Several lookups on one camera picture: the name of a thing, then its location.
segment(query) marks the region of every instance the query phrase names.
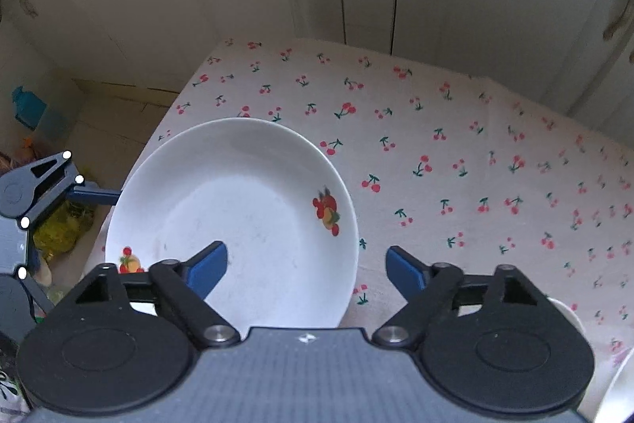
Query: floor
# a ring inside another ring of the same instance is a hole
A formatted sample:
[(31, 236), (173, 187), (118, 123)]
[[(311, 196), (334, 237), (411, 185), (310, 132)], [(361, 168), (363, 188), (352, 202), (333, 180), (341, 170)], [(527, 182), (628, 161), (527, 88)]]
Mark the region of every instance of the floor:
[[(154, 129), (167, 112), (157, 106), (90, 94), (67, 141), (75, 164), (89, 172), (101, 187), (120, 189)], [(98, 207), (91, 230), (75, 249), (51, 263), (53, 283), (77, 283), (109, 207)]]

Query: white plate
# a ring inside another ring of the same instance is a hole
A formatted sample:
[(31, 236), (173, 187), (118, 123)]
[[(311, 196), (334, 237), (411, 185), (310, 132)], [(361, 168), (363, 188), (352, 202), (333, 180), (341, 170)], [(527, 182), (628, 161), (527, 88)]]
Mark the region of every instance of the white plate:
[(226, 243), (229, 265), (205, 301), (243, 336), (258, 325), (337, 327), (354, 287), (359, 231), (339, 174), (302, 136), (223, 119), (173, 137), (125, 186), (105, 255), (135, 270), (185, 260), (215, 240)]

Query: table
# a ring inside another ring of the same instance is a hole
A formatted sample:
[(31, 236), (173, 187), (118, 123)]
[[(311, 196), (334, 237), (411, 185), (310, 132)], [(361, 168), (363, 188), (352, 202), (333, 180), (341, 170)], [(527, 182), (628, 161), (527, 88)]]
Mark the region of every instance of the table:
[[(371, 333), (405, 304), (386, 278), (390, 245), (473, 274), (512, 263), (583, 321), (597, 370), (582, 412), (594, 415), (634, 344), (632, 151), (488, 78), (329, 42), (229, 38), (132, 172), (183, 130), (225, 117), (296, 130), (350, 190), (361, 239), (344, 326)], [(109, 220), (88, 269), (103, 260)]]

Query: round black pad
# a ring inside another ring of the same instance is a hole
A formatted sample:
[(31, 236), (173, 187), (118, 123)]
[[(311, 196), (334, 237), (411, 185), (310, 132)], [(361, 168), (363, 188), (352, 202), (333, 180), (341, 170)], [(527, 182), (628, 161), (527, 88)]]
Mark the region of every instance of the round black pad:
[(552, 306), (500, 304), (442, 321), (418, 355), (440, 391), (497, 417), (570, 407), (594, 371), (590, 346)]
[(130, 410), (188, 370), (193, 349), (174, 325), (125, 307), (104, 317), (98, 305), (44, 320), (24, 339), (18, 376), (36, 405), (92, 416)]

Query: fruit decal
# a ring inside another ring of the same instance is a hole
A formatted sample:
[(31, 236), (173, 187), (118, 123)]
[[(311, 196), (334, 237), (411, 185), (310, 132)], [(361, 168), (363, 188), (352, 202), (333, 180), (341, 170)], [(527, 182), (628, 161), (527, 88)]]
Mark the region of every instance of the fruit decal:
[(313, 207), (317, 209), (317, 218), (332, 233), (333, 237), (339, 235), (339, 214), (337, 214), (337, 201), (330, 195), (327, 187), (323, 192), (319, 191), (319, 198), (313, 198)]
[(119, 257), (119, 273), (142, 273), (144, 268), (136, 255), (132, 255), (132, 248), (126, 246)]

